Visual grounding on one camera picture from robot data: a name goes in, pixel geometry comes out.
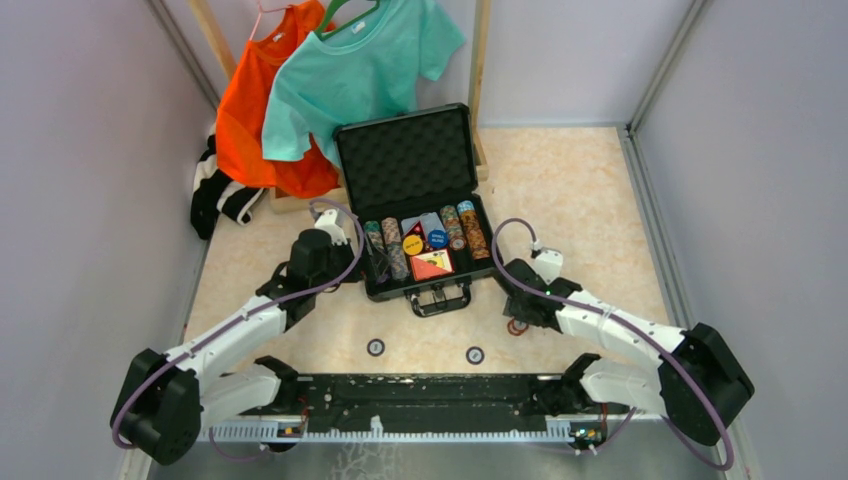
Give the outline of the yellow round button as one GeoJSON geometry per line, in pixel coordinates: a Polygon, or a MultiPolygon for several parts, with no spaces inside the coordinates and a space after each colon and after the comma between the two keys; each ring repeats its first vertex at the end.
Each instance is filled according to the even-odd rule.
{"type": "Polygon", "coordinates": [[[407,256],[416,256],[425,250],[425,241],[420,235],[412,233],[403,239],[402,248],[407,256]]]}

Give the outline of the red playing card box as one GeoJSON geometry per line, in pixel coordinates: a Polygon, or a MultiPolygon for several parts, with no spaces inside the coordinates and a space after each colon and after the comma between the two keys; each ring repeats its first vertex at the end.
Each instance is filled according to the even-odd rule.
{"type": "Polygon", "coordinates": [[[428,280],[455,272],[450,253],[447,249],[434,250],[411,256],[409,262],[415,281],[428,280]]]}

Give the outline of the blue round button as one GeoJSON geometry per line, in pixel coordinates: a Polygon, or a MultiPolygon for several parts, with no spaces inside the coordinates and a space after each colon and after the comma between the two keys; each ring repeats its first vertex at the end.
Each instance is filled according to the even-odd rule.
{"type": "Polygon", "coordinates": [[[433,229],[427,233],[427,243],[433,250],[443,249],[449,244],[449,236],[444,230],[433,229]]]}

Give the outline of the black poker set case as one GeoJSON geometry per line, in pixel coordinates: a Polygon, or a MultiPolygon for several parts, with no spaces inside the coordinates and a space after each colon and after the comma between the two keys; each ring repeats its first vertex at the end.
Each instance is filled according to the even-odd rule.
{"type": "MultiPolygon", "coordinates": [[[[493,229],[475,190],[476,149],[467,105],[452,103],[397,116],[340,126],[332,134],[350,209],[359,222],[402,220],[469,200],[483,236],[493,229]]],[[[473,281],[490,276],[492,259],[468,250],[450,256],[454,270],[427,280],[381,280],[365,268],[365,291],[374,302],[406,297],[413,312],[428,317],[466,307],[473,281]]]]}

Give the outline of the red black triangle marker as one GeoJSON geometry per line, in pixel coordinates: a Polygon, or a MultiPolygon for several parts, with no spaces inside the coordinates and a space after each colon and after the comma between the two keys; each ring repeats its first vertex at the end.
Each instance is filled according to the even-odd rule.
{"type": "Polygon", "coordinates": [[[410,225],[404,233],[405,236],[415,235],[422,239],[426,238],[426,234],[424,233],[421,222],[416,222],[415,224],[410,225]]]}

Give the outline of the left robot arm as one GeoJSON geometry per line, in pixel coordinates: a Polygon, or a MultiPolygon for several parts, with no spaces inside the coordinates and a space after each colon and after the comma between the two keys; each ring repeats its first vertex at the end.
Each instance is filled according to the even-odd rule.
{"type": "Polygon", "coordinates": [[[270,280],[234,314],[164,353],[145,349],[131,361],[109,421],[114,444],[137,448],[161,465],[182,458],[202,431],[269,407],[301,414],[297,373],[273,357],[232,366],[280,337],[316,307],[319,294],[362,277],[363,231],[351,241],[338,227],[303,231],[270,280]]]}

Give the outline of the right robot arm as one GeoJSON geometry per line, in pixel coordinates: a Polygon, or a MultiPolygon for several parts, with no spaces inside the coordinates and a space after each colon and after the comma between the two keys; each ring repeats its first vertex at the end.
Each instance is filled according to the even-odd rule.
{"type": "Polygon", "coordinates": [[[576,282],[546,281],[522,259],[500,265],[497,279],[520,321],[622,357],[599,357],[576,368],[563,385],[564,401],[576,412],[597,403],[636,407],[664,417],[686,438],[714,446],[755,393],[724,338],[707,324],[682,329],[644,320],[576,282]]]}

